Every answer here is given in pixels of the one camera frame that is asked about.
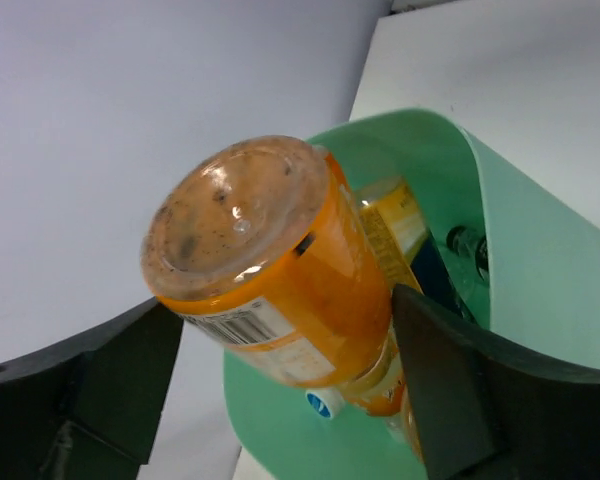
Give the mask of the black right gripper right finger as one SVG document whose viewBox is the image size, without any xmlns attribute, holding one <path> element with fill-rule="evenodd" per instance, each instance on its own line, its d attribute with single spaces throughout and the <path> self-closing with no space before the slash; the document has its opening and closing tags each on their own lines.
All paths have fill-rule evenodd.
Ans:
<svg viewBox="0 0 600 480">
<path fill-rule="evenodd" d="M 600 370 L 472 324 L 398 284 L 392 313 L 431 479 L 600 479 Z"/>
</svg>

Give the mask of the small clear black-cap bottle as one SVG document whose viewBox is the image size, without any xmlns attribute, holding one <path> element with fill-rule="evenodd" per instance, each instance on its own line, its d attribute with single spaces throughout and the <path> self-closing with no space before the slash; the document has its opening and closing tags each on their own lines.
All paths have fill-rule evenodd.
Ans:
<svg viewBox="0 0 600 480">
<path fill-rule="evenodd" d="M 460 259 L 456 289 L 465 303 L 474 296 L 477 286 L 490 286 L 487 238 L 473 228 L 457 225 L 446 236 L 446 247 Z"/>
</svg>

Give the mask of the small orange bottle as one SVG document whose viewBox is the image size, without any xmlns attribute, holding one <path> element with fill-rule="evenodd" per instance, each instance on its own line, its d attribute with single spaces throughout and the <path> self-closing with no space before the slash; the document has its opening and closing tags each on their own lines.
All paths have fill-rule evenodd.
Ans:
<svg viewBox="0 0 600 480">
<path fill-rule="evenodd" d="M 140 264 L 169 310 L 288 386 L 356 380 L 380 359 L 391 294 L 330 152 L 233 144 L 166 197 Z"/>
</svg>

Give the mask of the blue label orange bottle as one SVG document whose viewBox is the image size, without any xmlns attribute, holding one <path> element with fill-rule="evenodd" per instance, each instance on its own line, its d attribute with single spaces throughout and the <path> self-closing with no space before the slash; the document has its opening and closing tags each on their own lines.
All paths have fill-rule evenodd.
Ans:
<svg viewBox="0 0 600 480">
<path fill-rule="evenodd" d="M 407 285 L 460 315 L 461 299 L 406 181 L 385 178 L 355 196 L 361 224 L 389 286 Z"/>
</svg>

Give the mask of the orange label clear bottle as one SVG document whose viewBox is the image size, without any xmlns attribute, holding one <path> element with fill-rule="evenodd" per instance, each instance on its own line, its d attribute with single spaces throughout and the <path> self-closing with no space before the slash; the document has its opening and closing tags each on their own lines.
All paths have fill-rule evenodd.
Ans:
<svg viewBox="0 0 600 480">
<path fill-rule="evenodd" d="M 385 344 L 377 363 L 356 381 L 306 390 L 305 398 L 325 419 L 334 419 L 345 405 L 353 405 L 368 416 L 383 418 L 390 434 L 407 443 L 417 460 L 424 462 L 399 351 L 393 341 Z"/>
</svg>

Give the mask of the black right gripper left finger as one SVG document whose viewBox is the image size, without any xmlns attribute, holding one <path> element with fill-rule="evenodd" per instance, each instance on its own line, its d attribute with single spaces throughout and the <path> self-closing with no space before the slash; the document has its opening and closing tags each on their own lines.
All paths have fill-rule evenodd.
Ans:
<svg viewBox="0 0 600 480">
<path fill-rule="evenodd" d="M 155 299 L 0 363 L 0 479 L 134 479 L 148 464 L 183 321 Z"/>
</svg>

